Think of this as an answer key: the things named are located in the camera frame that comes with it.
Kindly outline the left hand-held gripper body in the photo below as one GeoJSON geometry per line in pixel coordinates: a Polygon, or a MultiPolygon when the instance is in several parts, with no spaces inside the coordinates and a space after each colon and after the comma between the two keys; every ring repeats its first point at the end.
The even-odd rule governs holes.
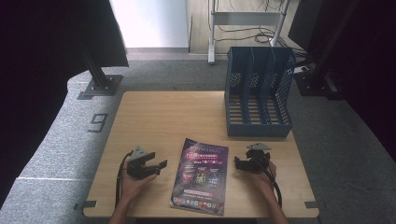
{"type": "Polygon", "coordinates": [[[155,170],[154,165],[147,166],[143,156],[148,154],[142,147],[137,147],[132,151],[127,164],[127,174],[135,179],[144,179],[150,175],[158,175],[161,170],[155,170]]]}

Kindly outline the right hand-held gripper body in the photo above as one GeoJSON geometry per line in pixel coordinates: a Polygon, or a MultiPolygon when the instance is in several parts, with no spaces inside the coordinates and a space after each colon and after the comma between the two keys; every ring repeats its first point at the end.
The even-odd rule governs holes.
{"type": "Polygon", "coordinates": [[[250,163],[249,170],[254,173],[263,172],[269,166],[269,161],[270,161],[269,150],[271,148],[263,143],[255,143],[247,146],[247,150],[250,149],[256,150],[257,154],[252,158],[247,157],[250,163]]]}

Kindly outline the blue plastic file rack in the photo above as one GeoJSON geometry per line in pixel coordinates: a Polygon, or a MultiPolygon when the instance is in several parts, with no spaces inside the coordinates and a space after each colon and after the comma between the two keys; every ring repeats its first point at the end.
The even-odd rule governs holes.
{"type": "Polygon", "coordinates": [[[289,134],[292,121],[287,100],[295,64],[290,48],[230,48],[224,93],[228,135],[289,134]]]}

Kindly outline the purple magazine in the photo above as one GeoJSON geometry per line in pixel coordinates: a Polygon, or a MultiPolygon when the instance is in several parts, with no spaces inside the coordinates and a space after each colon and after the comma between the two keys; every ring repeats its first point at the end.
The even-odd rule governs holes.
{"type": "Polygon", "coordinates": [[[229,149],[186,138],[170,205],[216,216],[224,214],[229,149]]]}

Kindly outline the person's left hand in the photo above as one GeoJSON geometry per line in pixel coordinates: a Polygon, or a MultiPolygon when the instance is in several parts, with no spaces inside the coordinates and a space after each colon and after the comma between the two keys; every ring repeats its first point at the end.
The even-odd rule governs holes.
{"type": "Polygon", "coordinates": [[[131,203],[139,193],[157,176],[150,175],[144,179],[135,179],[127,174],[126,171],[121,173],[121,188],[120,188],[120,199],[123,202],[131,203]]]}

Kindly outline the person's right hand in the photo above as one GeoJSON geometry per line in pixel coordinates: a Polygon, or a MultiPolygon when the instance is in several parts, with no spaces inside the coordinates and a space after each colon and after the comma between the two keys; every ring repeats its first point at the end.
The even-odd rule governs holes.
{"type": "Polygon", "coordinates": [[[263,195],[274,195],[273,184],[265,172],[259,174],[249,173],[248,176],[263,195]]]}

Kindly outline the black metal stand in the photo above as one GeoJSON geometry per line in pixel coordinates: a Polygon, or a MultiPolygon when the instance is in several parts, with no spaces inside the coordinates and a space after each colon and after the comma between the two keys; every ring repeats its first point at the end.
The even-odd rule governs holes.
{"type": "Polygon", "coordinates": [[[289,38],[306,52],[300,66],[307,71],[294,78],[302,96],[332,95],[326,79],[344,43],[342,34],[361,0],[301,0],[297,7],[289,38]]]}

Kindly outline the black curtain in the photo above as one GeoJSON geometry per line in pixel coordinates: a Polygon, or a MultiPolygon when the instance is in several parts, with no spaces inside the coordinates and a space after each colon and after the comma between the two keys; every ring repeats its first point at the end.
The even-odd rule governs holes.
{"type": "Polygon", "coordinates": [[[0,0],[0,208],[87,56],[127,64],[110,0],[0,0]]]}

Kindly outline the dark curtain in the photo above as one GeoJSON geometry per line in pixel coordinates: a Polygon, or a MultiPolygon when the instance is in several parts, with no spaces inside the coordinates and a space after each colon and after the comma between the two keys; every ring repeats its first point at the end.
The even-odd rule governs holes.
{"type": "Polygon", "coordinates": [[[326,79],[396,160],[396,0],[361,0],[326,79]]]}

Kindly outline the black metal post with base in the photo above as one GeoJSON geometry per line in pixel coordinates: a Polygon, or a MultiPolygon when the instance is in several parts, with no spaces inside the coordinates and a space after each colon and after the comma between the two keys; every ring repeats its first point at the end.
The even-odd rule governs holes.
{"type": "Polygon", "coordinates": [[[107,76],[86,48],[81,49],[81,57],[92,76],[92,80],[86,90],[79,94],[78,99],[91,100],[94,96],[114,96],[121,83],[122,75],[107,76]]]}

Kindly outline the white metal desk frame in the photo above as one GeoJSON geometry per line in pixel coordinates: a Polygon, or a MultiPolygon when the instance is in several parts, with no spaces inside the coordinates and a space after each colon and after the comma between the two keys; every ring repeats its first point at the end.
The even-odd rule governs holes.
{"type": "Polygon", "coordinates": [[[264,25],[275,26],[274,36],[269,40],[271,47],[276,47],[287,16],[290,0],[282,0],[279,11],[264,12],[220,12],[216,11],[216,0],[208,0],[208,24],[210,30],[208,43],[209,64],[215,63],[215,26],[216,25],[264,25]]]}

